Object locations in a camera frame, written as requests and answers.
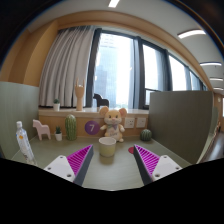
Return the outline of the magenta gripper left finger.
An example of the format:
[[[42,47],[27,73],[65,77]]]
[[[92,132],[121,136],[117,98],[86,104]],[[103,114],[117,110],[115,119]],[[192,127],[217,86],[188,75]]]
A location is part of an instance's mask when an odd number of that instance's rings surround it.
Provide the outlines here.
[[[44,170],[81,186],[93,156],[93,145],[88,145],[69,156],[59,155]]]

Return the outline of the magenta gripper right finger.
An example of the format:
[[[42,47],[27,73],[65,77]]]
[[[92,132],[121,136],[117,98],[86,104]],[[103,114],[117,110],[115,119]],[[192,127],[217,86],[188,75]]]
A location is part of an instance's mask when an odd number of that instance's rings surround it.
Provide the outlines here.
[[[168,155],[158,156],[139,145],[134,146],[133,155],[144,185],[181,170]]]

